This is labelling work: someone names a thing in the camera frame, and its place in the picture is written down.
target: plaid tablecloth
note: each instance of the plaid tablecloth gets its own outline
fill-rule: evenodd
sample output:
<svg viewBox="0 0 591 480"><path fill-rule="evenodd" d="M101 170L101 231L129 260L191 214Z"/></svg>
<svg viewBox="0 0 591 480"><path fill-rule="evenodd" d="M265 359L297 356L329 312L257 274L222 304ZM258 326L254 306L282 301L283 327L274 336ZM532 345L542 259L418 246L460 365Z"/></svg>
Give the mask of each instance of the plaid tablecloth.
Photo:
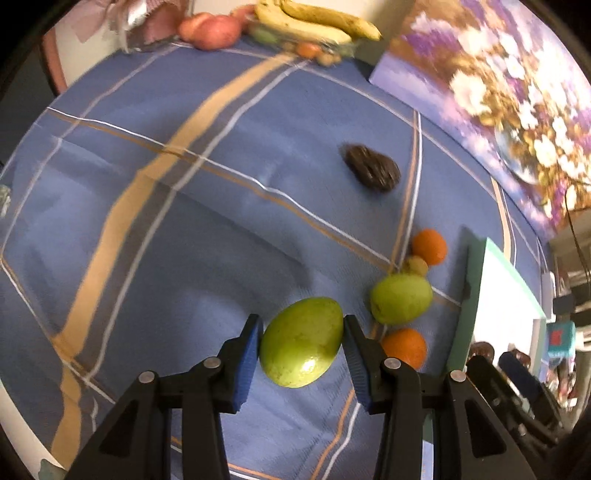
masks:
<svg viewBox="0 0 591 480"><path fill-rule="evenodd" d="M342 161L347 143L394 158L400 185L366 190ZM433 305L412 324L428 342L423 370L440 372L450 350L467 229L540 295L541 248L515 205L352 62L324 70L247 44L116 54L39 117L0 183L12 190L0 378L66 468L139 372L189 369L250 313L268 323L329 296L380 335L368 291L419 229L449 247L428 275ZM258 368L248 402L223 418L232 475L267 480L370 478L381 424L356 402L342 353L298 390ZM178 418L173 432L178 452Z"/></svg>

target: fruit basket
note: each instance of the fruit basket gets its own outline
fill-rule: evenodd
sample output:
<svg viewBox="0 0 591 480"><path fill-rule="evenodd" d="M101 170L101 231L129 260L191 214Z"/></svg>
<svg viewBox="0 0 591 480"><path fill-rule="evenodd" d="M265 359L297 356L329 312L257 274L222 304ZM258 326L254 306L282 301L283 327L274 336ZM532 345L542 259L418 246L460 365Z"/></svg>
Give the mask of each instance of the fruit basket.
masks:
<svg viewBox="0 0 591 480"><path fill-rule="evenodd" d="M297 35L279 32L258 20L250 20L246 30L248 37L258 44L277 51L295 53L301 58L314 60L318 65L330 67L343 59L355 56L359 40L348 43L308 40Z"/></svg>

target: orange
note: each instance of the orange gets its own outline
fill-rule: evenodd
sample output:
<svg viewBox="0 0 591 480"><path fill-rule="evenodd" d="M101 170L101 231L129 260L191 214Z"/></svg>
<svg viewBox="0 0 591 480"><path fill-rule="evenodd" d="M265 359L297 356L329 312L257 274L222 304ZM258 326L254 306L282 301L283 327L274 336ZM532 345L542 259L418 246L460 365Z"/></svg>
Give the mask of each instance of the orange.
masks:
<svg viewBox="0 0 591 480"><path fill-rule="evenodd" d="M386 335L382 348L386 355L395 356L415 370L421 368L427 359L427 342L412 328L402 328Z"/></svg>
<svg viewBox="0 0 591 480"><path fill-rule="evenodd" d="M427 265L439 265L447 255L447 244L439 232L426 229L416 234L411 244L413 255L421 257Z"/></svg>

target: banana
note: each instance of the banana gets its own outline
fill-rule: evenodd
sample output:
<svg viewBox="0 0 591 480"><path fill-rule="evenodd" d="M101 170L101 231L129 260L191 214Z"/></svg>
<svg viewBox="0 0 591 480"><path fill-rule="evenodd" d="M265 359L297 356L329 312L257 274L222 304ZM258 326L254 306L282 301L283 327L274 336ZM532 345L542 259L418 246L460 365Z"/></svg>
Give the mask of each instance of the banana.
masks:
<svg viewBox="0 0 591 480"><path fill-rule="evenodd" d="M330 8L313 7L312 5L298 4L291 0L281 0L282 10L290 17L320 25L329 25L339 28L353 38L368 38L379 40L382 34L373 24L363 18L338 12Z"/></svg>
<svg viewBox="0 0 591 480"><path fill-rule="evenodd" d="M261 23L304 40L336 44L352 41L349 35L338 28L291 18L281 9L281 0L258 0L255 12Z"/></svg>

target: green mango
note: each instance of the green mango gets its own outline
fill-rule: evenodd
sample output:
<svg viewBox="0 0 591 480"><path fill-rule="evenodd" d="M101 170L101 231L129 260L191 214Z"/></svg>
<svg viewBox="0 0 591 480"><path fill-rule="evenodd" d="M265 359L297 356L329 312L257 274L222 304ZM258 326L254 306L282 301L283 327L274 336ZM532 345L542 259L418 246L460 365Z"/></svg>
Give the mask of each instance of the green mango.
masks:
<svg viewBox="0 0 591 480"><path fill-rule="evenodd" d="M299 388L328 370L343 338L343 312L326 297L304 299L281 311L261 341L263 371L277 385Z"/></svg>
<svg viewBox="0 0 591 480"><path fill-rule="evenodd" d="M371 291L371 313L385 325L410 322L425 313L433 300L431 284L410 273L388 275Z"/></svg>

